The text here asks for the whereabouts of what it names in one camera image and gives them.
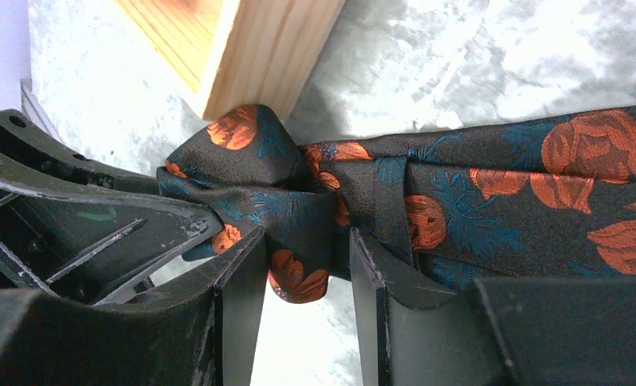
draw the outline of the wooden block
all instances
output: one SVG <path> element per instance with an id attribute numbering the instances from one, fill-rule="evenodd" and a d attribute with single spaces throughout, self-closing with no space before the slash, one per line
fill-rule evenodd
<path id="1" fill-rule="evenodd" d="M 116 0 L 205 120 L 247 103 L 287 118 L 345 0 Z"/>

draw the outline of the screw hole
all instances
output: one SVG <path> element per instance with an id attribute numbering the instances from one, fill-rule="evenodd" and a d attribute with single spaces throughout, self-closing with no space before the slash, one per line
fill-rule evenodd
<path id="1" fill-rule="evenodd" d="M 13 125 L 21 127 L 21 128 L 27 127 L 27 124 L 24 121 L 22 121 L 22 118 L 16 117 L 14 115 L 10 115 L 10 122 L 12 122 Z"/>

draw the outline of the gray textured surface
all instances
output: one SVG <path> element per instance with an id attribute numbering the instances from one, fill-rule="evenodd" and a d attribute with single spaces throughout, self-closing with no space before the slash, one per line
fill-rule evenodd
<path id="1" fill-rule="evenodd" d="M 68 145 L 151 175 L 203 125 L 110 0 L 30 4 L 35 95 Z M 287 127 L 305 143 L 623 105 L 636 0 L 347 0 Z M 252 384 L 362 384 L 349 283 L 267 295 Z"/>
<path id="2" fill-rule="evenodd" d="M 317 142 L 621 105 L 636 0 L 348 0 L 287 126 Z"/>

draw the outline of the black plastic part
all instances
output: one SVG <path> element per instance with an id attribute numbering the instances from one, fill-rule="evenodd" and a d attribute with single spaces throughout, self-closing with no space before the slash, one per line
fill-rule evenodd
<path id="1" fill-rule="evenodd" d="M 74 157 L 21 114 L 0 112 L 1 275 L 87 304 L 124 301 L 222 228 L 209 207 L 154 195 L 156 186 Z"/>
<path id="2" fill-rule="evenodd" d="M 0 111 L 0 153 L 33 170 L 71 183 L 159 194 L 155 178 L 87 159 L 45 134 L 17 110 Z"/>
<path id="3" fill-rule="evenodd" d="M 477 280 L 461 294 L 351 231 L 365 385 L 636 385 L 636 277 Z"/>
<path id="4" fill-rule="evenodd" d="M 248 386 L 267 272 L 257 228 L 126 304 L 0 290 L 0 385 Z"/>

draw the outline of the folded fabric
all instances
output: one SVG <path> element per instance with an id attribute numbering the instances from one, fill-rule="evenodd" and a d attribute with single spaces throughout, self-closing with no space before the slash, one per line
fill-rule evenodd
<path id="1" fill-rule="evenodd" d="M 157 179 L 225 224 L 186 260 L 261 225 L 287 302 L 350 278 L 351 225 L 454 289 L 486 275 L 636 275 L 636 107 L 296 146 L 269 107 L 245 105 L 183 143 Z"/>

